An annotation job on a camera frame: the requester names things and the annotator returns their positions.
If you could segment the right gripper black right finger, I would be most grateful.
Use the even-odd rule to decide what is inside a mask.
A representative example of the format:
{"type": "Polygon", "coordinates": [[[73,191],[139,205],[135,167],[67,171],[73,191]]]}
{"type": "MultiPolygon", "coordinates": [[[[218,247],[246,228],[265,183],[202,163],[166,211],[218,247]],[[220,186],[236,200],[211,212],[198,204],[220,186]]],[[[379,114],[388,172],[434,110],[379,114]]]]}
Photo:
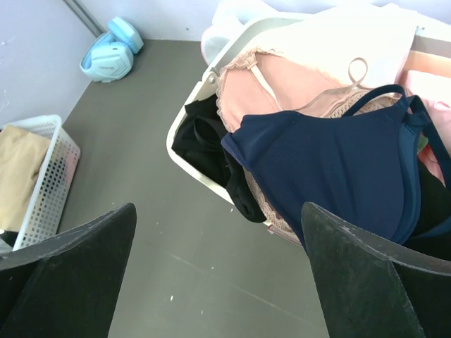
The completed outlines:
{"type": "Polygon", "coordinates": [[[330,337],[449,337],[450,236],[402,246],[313,203],[307,255],[330,337]]]}

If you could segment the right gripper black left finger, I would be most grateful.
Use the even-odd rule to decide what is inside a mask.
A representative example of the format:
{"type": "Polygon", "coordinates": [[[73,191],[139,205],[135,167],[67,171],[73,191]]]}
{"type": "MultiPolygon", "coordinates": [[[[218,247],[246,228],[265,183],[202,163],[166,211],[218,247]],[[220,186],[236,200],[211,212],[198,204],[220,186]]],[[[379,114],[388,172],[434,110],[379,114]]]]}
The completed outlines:
{"type": "Polygon", "coordinates": [[[121,207],[1,255],[2,337],[107,337],[135,236],[121,207]]]}

